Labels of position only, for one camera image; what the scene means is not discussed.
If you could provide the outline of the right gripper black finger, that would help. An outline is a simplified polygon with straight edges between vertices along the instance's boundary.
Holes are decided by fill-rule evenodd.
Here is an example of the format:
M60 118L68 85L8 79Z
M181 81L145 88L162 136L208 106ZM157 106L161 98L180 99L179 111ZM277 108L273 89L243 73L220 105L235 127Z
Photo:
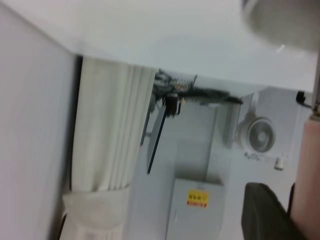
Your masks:
M288 210L268 185L245 186L241 215L245 240L313 239L313 185L297 182L291 188Z

